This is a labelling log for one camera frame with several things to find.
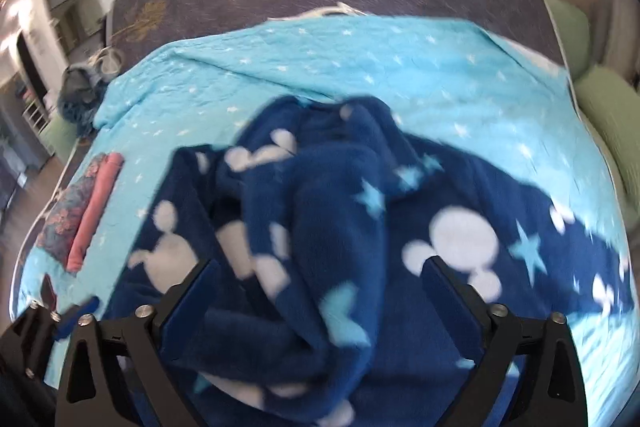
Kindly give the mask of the green pillow front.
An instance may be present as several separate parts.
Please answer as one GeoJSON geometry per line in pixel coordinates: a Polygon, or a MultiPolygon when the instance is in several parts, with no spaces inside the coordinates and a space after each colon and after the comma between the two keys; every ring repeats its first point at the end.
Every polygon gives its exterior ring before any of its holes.
{"type": "Polygon", "coordinates": [[[574,84],[582,113],[610,151],[626,201],[639,211],[639,95],[613,69],[592,66],[574,84]]]}

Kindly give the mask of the folded pink cloth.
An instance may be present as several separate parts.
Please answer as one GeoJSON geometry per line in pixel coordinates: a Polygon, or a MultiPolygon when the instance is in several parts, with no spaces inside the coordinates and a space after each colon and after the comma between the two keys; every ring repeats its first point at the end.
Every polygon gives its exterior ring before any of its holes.
{"type": "Polygon", "coordinates": [[[82,268],[87,249],[94,233],[96,233],[124,161],[124,156],[118,152],[108,153],[103,158],[96,173],[96,182],[94,182],[88,206],[82,215],[72,246],[70,246],[66,263],[68,273],[78,273],[82,268]]]}

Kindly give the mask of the folded floral cloth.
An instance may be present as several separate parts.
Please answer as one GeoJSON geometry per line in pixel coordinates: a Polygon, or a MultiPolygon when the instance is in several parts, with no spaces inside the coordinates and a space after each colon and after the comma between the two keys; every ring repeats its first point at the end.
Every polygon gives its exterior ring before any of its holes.
{"type": "Polygon", "coordinates": [[[60,265],[67,265],[73,241],[96,187],[96,178],[106,155],[91,158],[82,176],[62,192],[49,211],[36,246],[43,249],[60,265]]]}

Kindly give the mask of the red smartphone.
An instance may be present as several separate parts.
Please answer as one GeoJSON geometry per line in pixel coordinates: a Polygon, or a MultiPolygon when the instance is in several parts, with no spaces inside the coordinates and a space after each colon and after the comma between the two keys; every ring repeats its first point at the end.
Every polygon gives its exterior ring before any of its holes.
{"type": "Polygon", "coordinates": [[[58,296],[53,288],[52,280],[49,274],[46,274],[41,282],[40,297],[43,306],[50,311],[55,311],[58,307],[58,296]]]}

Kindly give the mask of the light blue star quilt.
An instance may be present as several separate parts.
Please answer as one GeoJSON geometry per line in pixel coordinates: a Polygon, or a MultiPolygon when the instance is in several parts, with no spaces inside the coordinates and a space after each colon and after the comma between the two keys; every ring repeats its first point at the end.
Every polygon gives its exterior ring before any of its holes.
{"type": "Polygon", "coordinates": [[[272,20],[153,51],[106,90],[91,153],[122,153],[124,169],[87,262],[67,274],[31,249],[18,272],[12,314],[52,277],[61,305],[111,297],[172,152],[228,145],[281,95],[331,102],[372,95],[402,130],[480,156],[552,200],[552,228],[582,231],[613,248],[611,272],[568,279],[596,302],[570,318],[585,375],[588,417],[610,425],[639,380],[639,317],[612,161],[576,113],[567,71],[466,20],[338,16],[272,20]]]}

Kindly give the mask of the green pillow back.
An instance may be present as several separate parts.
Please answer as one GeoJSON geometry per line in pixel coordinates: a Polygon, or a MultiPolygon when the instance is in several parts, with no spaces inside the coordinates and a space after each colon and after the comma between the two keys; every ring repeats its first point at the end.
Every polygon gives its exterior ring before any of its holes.
{"type": "Polygon", "coordinates": [[[574,80],[587,72],[591,64],[591,28],[588,16],[564,0],[544,0],[551,12],[574,80]]]}

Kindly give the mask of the white bag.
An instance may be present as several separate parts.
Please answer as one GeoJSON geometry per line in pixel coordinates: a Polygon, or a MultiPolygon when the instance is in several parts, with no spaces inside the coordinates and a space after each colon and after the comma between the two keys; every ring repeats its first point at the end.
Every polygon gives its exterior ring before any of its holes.
{"type": "Polygon", "coordinates": [[[118,49],[108,46],[93,55],[93,67],[104,82],[110,82],[122,72],[124,57],[118,49]]]}

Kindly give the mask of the navy fleece star pajama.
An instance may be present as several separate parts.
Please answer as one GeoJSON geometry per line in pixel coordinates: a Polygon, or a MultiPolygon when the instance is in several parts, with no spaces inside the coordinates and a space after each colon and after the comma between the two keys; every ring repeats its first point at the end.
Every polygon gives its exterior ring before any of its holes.
{"type": "Polygon", "coordinates": [[[235,145],[172,154],[106,307],[158,303],[201,260],[163,359],[209,426],[431,426],[474,369],[431,257],[519,317],[563,313],[590,424],[639,361],[623,255],[584,219],[477,156],[401,131],[376,98],[286,96],[235,145]]]}

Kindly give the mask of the green pillow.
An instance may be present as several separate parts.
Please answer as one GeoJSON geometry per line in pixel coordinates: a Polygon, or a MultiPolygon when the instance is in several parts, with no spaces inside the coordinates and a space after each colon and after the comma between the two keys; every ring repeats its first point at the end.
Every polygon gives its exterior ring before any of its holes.
{"type": "Polygon", "coordinates": [[[626,201],[639,211],[639,95],[613,69],[592,66],[574,84],[582,113],[610,151],[626,201]]]}
{"type": "Polygon", "coordinates": [[[588,16],[564,0],[544,0],[551,12],[574,80],[587,72],[591,64],[591,28],[588,16]]]}

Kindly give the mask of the blue clothes pile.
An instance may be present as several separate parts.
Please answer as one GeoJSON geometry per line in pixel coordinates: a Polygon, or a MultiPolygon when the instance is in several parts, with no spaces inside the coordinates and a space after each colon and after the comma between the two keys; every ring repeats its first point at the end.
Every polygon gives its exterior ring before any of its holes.
{"type": "Polygon", "coordinates": [[[61,117],[76,127],[78,138],[93,132],[93,119],[104,99],[107,83],[88,64],[72,64],[63,72],[56,108],[61,117]]]}

